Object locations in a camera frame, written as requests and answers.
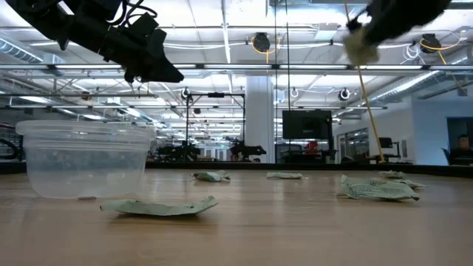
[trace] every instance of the fluorescent light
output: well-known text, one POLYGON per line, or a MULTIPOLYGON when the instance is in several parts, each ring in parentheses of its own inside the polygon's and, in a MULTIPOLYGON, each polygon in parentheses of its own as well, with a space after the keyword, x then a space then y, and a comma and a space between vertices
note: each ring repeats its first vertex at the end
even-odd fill
POLYGON ((431 70, 473 70, 473 66, 431 66, 431 70))
POLYGON ((430 76, 432 76, 432 75, 435 75, 435 74, 437 74, 437 73, 438 73, 438 70, 431 71, 431 72, 429 72, 429 73, 427 73, 427 74, 425 74, 425 75, 422 75, 422 76, 420 76, 420 77, 418 77, 418 78, 415 78, 415 79, 413 79, 413 80, 411 80, 411 81, 408 81, 408 82, 406 82, 406 83, 404 83, 404 84, 402 84, 402 85, 400 85, 400 86, 397 86, 397 87, 395 87, 394 89, 390 89, 389 91, 387 91, 387 92, 385 92, 385 93, 383 93, 383 94, 380 94, 380 95, 378 95, 378 96, 376 96, 376 97, 374 97, 374 98, 371 98, 370 100, 377 100, 377 99, 379 99, 379 98, 381 98, 381 97, 383 97, 383 96, 385 96, 385 95, 388 95, 388 94, 391 93, 391 92, 402 92, 402 91, 404 91, 404 90, 410 88, 411 86, 414 86, 415 84, 417 84, 417 83, 423 81, 424 79, 426 79, 426 78, 428 78, 428 77, 430 77, 430 76))
POLYGON ((58 43, 56 41, 42 41, 38 43, 32 43, 30 44, 30 46, 40 47, 40 46, 49 46, 49 45, 54 45, 54 44, 58 44, 58 43))
POLYGON ((62 108, 62 109, 87 109, 89 106, 52 106, 53 108, 62 108))
POLYGON ((25 108, 25 109, 46 109, 45 105, 11 105, 10 108, 25 108))
POLYGON ((91 107, 93 109, 126 109, 128 108, 129 106, 88 106, 88 107, 91 107))
MULTIPOLYGON (((41 41, 41 42, 37 42, 37 43, 31 43, 31 44, 28 44, 30 45, 31 47, 42 47, 42 46, 49 46, 49 45, 55 45, 55 44, 58 44, 57 42, 55 41, 41 41)), ((69 46, 79 46, 79 44, 76 44, 76 43, 73 43, 73 42, 69 42, 68 44, 69 46)))
POLYGON ((49 69, 47 65, 43 64, 11 64, 11 65, 0 65, 0 69, 8 69, 8 70, 43 70, 49 69))
POLYGON ((421 69, 423 66, 404 66, 404 65, 392 65, 392 66, 383 66, 383 65, 372 65, 366 66, 367 70, 413 70, 421 69))
POLYGON ((56 69, 122 69, 118 64, 56 64, 56 69))
POLYGON ((281 69, 346 69, 346 65, 304 65, 304 64, 291 64, 281 65, 281 69))
POLYGON ((269 64, 205 64, 205 69, 271 69, 269 64))
POLYGON ((177 69, 194 69, 196 68, 195 64, 175 64, 175 68, 177 69))
POLYGON ((103 118, 100 115, 83 115, 83 116, 92 120, 101 120, 103 118))
POLYGON ((71 111, 66 110, 66 109, 61 109, 61 111, 62 111, 62 112, 65 112, 65 113, 68 114, 68 115, 76 115, 76 113, 71 112, 71 111))
POLYGON ((140 113, 139 111, 133 109, 133 108, 128 108, 126 109, 126 112, 128 112, 129 114, 135 116, 135 117, 140 117, 140 113))
POLYGON ((23 96, 23 97, 20 97, 21 99, 23 100, 29 100, 29 101, 32 101, 32 102, 35 102, 35 103, 49 103, 50 101, 45 99, 45 98, 41 98, 41 97, 36 97, 36 96, 23 96))
POLYGON ((63 1, 60 1, 58 3, 59 7, 61 7, 63 9, 63 11, 67 14, 67 15, 74 15, 73 11, 67 6, 66 3, 64 3, 63 1))
MULTIPOLYGON (((387 109, 387 107, 384 107, 384 106, 374 106, 374 107, 370 107, 371 110, 382 110, 382 109, 387 109)), ((360 107, 360 106, 357 106, 357 107, 350 107, 351 110, 368 110, 368 107, 360 107)))
MULTIPOLYGON (((289 106, 278 106, 278 109, 289 109, 289 106)), ((293 106, 292 110, 295 109, 320 109, 320 110, 340 110, 341 107, 337 106, 293 106)))

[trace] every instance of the white column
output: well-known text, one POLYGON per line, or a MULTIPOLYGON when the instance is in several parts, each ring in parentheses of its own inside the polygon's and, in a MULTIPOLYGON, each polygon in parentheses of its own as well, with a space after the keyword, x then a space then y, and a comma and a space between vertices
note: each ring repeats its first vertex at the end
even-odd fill
POLYGON ((245 94, 246 145, 261 146, 267 153, 259 156, 261 163, 274 163, 274 95, 271 78, 265 76, 247 77, 245 94))

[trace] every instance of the black screen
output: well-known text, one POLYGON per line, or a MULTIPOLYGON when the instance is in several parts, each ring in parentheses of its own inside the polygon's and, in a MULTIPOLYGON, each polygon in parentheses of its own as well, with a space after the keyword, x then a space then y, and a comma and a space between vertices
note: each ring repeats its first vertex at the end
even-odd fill
POLYGON ((332 134, 331 111, 283 111, 282 138, 329 139, 332 134))

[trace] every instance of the wooden table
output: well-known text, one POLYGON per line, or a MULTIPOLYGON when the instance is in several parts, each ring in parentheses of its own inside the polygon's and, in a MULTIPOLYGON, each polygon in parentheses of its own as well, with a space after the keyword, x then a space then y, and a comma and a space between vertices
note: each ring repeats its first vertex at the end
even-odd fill
MULTIPOLYGON (((472 265, 473 180, 412 175, 421 200, 336 198, 341 172, 266 180, 231 171, 231 183, 191 171, 148 170, 139 197, 220 204, 199 216, 102 212, 102 200, 37 197, 23 175, 0 176, 0 265, 472 265)), ((350 172, 375 177, 375 172, 350 172)))

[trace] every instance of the crumpled paper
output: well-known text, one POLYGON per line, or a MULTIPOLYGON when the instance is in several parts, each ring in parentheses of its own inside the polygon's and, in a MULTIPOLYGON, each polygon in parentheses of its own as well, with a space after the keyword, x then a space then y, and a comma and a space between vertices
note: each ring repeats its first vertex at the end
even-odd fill
POLYGON ((269 179, 295 179, 300 180, 304 176, 300 173, 282 173, 282 172, 269 172, 266 174, 266 178, 269 179))
POLYGON ((156 216, 177 216, 199 214, 217 205, 214 196, 209 196, 199 202, 187 205, 164 205, 153 202, 143 202, 135 199, 118 199, 101 205, 102 211, 119 211, 126 214, 148 214, 156 216))
POLYGON ((403 179, 406 175, 403 172, 397 171, 380 171, 379 176, 384 178, 403 179))
POLYGON ((393 182, 406 184, 412 189, 425 188, 425 185, 422 185, 420 183, 415 183, 411 180, 393 180, 393 182))
POLYGON ((338 195, 345 195, 352 199, 379 198, 386 200, 419 200, 408 185, 392 181, 368 180, 341 177, 341 187, 338 195))
POLYGON ((222 182, 230 181, 230 177, 226 171, 218 172, 197 172, 191 175, 196 180, 208 181, 208 182, 222 182))

